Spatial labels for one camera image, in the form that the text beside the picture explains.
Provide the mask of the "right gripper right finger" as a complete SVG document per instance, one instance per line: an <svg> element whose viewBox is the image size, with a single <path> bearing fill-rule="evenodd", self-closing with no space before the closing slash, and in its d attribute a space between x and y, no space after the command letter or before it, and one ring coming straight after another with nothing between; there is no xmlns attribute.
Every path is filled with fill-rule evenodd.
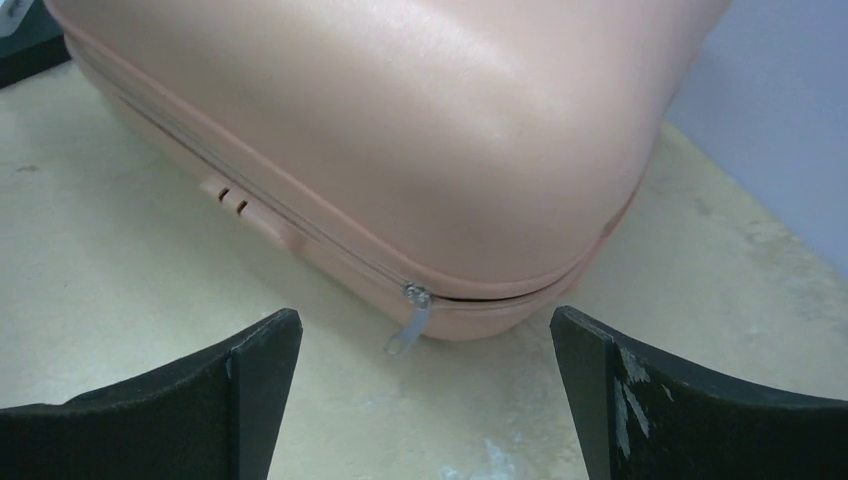
<svg viewBox="0 0 848 480"><path fill-rule="evenodd" d="M550 321L592 479L843 479L847 404L735 378L571 307Z"/></svg>

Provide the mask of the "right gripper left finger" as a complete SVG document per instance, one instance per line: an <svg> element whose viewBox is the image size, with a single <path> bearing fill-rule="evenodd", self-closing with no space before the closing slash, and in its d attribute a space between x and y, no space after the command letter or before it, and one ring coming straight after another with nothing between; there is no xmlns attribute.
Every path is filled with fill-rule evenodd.
<svg viewBox="0 0 848 480"><path fill-rule="evenodd" d="M5 479L266 479L303 335L281 309L61 404L1 412Z"/></svg>

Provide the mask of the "pink suitcase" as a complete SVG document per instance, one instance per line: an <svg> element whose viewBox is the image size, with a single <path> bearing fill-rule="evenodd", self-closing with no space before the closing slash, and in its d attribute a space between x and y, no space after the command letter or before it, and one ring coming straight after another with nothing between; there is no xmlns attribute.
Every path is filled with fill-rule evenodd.
<svg viewBox="0 0 848 480"><path fill-rule="evenodd" d="M82 74L222 210L476 340L579 280L726 1L50 1Z"/></svg>

